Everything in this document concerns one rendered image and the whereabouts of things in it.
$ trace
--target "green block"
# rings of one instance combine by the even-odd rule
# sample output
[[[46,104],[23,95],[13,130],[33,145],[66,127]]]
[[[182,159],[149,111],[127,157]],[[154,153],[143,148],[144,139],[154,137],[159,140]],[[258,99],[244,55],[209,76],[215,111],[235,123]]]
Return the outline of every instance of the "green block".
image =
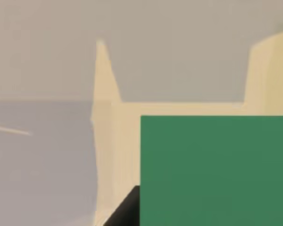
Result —
[[[142,226],[283,226],[283,116],[143,116]]]

